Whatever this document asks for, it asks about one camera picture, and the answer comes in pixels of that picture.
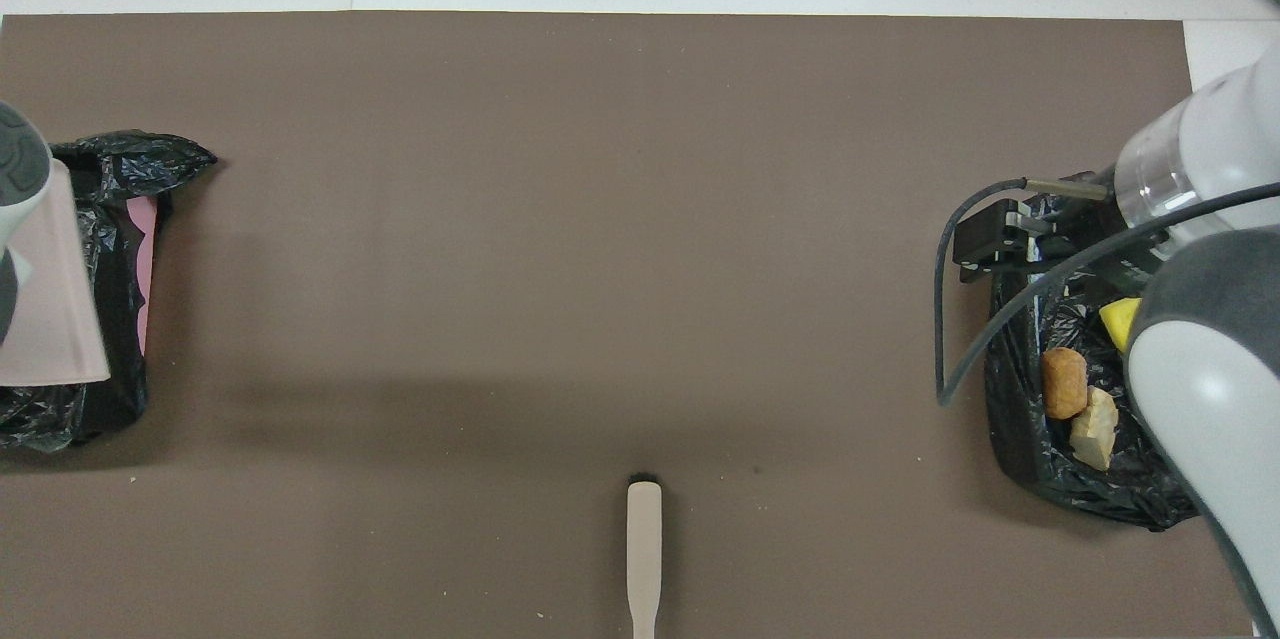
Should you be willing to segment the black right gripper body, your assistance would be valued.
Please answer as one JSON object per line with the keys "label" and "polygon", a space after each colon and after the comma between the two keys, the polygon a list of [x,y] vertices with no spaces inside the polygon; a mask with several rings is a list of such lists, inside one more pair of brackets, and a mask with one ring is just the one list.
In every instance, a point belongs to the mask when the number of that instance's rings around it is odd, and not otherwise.
{"label": "black right gripper body", "polygon": [[1015,236],[1027,242],[1019,270],[1050,270],[1083,250],[1126,229],[1112,200],[1029,200],[1012,215]]}

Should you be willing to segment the yellow sponge piece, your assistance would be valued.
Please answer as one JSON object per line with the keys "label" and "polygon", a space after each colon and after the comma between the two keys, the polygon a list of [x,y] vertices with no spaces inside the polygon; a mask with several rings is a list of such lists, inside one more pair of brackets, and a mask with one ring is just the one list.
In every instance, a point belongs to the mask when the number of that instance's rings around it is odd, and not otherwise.
{"label": "yellow sponge piece", "polygon": [[1103,329],[1120,355],[1128,352],[1132,329],[1137,320],[1142,300],[1138,297],[1125,297],[1115,300],[1100,307],[1098,316]]}

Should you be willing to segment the brown round bread roll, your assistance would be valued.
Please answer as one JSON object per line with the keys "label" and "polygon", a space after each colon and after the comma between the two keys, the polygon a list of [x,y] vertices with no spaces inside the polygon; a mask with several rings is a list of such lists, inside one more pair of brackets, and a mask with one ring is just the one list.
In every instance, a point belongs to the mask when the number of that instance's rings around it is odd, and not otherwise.
{"label": "brown round bread roll", "polygon": [[1082,414],[1088,401],[1087,361],[1078,351],[1053,347],[1041,356],[1046,416],[1070,420]]}

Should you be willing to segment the orange white striped bread piece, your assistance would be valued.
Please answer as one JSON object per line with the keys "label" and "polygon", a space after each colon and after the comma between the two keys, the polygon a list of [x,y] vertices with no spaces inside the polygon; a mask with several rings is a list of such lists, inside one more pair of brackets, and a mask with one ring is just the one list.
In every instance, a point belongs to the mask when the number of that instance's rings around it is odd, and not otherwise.
{"label": "orange white striped bread piece", "polygon": [[1098,388],[1087,387],[1085,407],[1071,420],[1069,446],[1075,461],[1107,473],[1114,457],[1119,410],[1114,397]]}

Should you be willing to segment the beige brush black bristles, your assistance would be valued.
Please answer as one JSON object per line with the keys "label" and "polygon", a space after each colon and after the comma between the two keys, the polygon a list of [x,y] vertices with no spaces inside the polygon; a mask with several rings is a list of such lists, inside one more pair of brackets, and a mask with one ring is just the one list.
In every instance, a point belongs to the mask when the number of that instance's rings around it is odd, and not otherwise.
{"label": "beige brush black bristles", "polygon": [[655,639],[663,585],[663,492],[637,473],[626,496],[626,589],[632,639]]}

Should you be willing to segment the beige plastic dustpan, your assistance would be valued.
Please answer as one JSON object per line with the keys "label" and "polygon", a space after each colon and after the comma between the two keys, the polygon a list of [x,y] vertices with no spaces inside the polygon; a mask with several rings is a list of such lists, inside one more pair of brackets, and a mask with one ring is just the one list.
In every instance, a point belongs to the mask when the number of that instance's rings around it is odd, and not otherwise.
{"label": "beige plastic dustpan", "polygon": [[0,239],[15,279],[0,280],[0,387],[70,385],[109,379],[68,170],[51,161],[47,183],[0,207]]}

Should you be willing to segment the black trash bag liner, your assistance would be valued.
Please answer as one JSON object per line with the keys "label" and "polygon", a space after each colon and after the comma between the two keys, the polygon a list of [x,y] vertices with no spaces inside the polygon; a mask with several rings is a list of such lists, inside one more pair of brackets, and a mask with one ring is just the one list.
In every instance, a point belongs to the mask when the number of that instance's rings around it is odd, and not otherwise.
{"label": "black trash bag liner", "polygon": [[[1032,494],[1066,510],[1164,531],[1199,511],[1132,412],[1123,355],[1100,314],[1121,297],[1085,268],[992,339],[983,370],[989,443],[1000,469]],[[1044,412],[1041,356],[1055,347],[1076,351],[1089,385],[1114,398],[1117,428],[1105,471],[1075,457],[1070,421]]]}
{"label": "black trash bag liner", "polygon": [[102,382],[0,388],[0,449],[54,453],[133,425],[148,405],[140,278],[145,232],[128,211],[155,200],[161,228],[172,192],[218,158],[184,137],[114,131],[51,143],[70,174],[84,275],[93,291],[110,375]]}

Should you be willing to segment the pink plastic bin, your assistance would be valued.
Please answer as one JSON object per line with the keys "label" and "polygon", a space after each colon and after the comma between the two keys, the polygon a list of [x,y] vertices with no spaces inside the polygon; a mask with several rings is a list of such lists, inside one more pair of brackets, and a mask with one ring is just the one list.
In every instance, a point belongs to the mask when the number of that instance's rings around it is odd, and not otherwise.
{"label": "pink plastic bin", "polygon": [[151,289],[154,283],[155,245],[159,225],[159,207],[154,197],[133,198],[125,204],[129,218],[141,232],[141,241],[136,260],[136,277],[142,298],[136,329],[140,343],[140,352],[146,353],[148,311],[151,306]]}

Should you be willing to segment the brown table mat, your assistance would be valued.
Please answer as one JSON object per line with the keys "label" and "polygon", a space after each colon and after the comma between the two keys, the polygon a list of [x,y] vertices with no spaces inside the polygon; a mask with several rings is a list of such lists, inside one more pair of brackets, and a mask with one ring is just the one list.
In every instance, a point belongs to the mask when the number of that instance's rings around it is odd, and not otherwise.
{"label": "brown table mat", "polygon": [[8,15],[47,140],[218,165],[156,248],[150,405],[0,453],[0,639],[1226,636],[1202,520],[1061,510],[934,402],[941,225],[1190,92],[1178,20]]}

